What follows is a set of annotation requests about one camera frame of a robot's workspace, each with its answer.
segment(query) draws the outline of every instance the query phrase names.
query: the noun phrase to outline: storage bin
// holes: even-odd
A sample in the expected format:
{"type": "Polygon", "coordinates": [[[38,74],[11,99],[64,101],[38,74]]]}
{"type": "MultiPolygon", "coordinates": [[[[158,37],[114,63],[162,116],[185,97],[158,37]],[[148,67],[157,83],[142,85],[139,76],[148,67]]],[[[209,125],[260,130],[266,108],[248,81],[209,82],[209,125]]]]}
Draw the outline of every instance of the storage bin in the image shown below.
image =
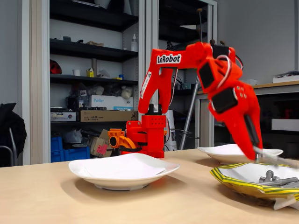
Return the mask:
{"type": "Polygon", "coordinates": [[[88,146],[84,148],[65,149],[63,152],[65,161],[90,159],[88,146]]]}
{"type": "Polygon", "coordinates": [[[63,162],[64,161],[64,152],[57,151],[57,152],[51,152],[51,162],[63,162]]]}
{"type": "Polygon", "coordinates": [[[51,152],[62,151],[62,138],[60,136],[51,138],[51,152]]]}

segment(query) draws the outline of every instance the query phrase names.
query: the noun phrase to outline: white bottle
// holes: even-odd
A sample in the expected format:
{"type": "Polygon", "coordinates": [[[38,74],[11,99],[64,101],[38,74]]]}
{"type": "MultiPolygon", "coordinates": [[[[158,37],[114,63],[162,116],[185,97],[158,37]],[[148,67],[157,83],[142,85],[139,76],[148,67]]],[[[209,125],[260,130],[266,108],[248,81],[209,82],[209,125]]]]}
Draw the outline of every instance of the white bottle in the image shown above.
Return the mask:
{"type": "Polygon", "coordinates": [[[132,43],[131,43],[131,51],[138,52],[138,41],[136,39],[135,34],[133,35],[132,43]]]}

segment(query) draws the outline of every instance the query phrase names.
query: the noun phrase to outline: plate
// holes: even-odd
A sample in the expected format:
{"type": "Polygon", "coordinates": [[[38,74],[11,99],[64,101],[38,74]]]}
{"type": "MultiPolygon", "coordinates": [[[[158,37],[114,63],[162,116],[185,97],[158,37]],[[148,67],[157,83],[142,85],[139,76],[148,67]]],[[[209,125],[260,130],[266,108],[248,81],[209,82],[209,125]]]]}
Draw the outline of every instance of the plate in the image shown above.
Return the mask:
{"type": "Polygon", "coordinates": [[[76,176],[110,190],[142,189],[179,167],[179,164],[140,153],[69,163],[69,169],[76,176]]]}
{"type": "Polygon", "coordinates": [[[285,165],[268,165],[260,163],[239,163],[225,165],[211,170],[216,180],[235,192],[246,196],[274,200],[274,210],[290,206],[299,210],[299,188],[279,188],[262,185],[261,176],[272,170],[275,176],[281,179],[297,177],[299,169],[285,165]]]}
{"type": "MultiPolygon", "coordinates": [[[[244,155],[242,150],[237,144],[228,144],[216,147],[198,147],[200,151],[206,153],[213,159],[218,160],[221,164],[234,164],[234,163],[248,163],[249,159],[244,155]]],[[[266,149],[267,153],[272,155],[280,155],[283,153],[281,149],[266,149]]]]}

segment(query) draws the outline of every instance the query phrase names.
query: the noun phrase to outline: black jacket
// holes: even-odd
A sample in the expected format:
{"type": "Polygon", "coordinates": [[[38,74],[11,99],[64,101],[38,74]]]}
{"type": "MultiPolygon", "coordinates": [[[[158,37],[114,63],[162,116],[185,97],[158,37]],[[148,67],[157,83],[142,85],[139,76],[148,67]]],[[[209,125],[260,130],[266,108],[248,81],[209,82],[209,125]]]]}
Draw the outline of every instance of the black jacket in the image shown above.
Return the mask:
{"type": "MultiPolygon", "coordinates": [[[[0,105],[0,146],[12,148],[9,128],[12,129],[14,142],[17,148],[17,156],[23,152],[27,133],[24,120],[13,112],[16,103],[0,105]]],[[[10,166],[9,152],[0,148],[0,167],[10,166]]]]}

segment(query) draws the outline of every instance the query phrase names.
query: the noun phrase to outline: red sticker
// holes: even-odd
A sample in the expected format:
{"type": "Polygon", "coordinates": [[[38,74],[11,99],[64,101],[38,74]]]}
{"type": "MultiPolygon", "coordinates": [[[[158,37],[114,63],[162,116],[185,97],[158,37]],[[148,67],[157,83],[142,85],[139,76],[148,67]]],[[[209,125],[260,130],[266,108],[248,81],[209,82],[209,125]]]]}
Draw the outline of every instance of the red sticker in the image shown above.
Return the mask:
{"type": "Polygon", "coordinates": [[[103,145],[103,146],[99,145],[98,149],[97,149],[97,153],[105,154],[107,151],[107,148],[108,148],[108,145],[103,145]]]}

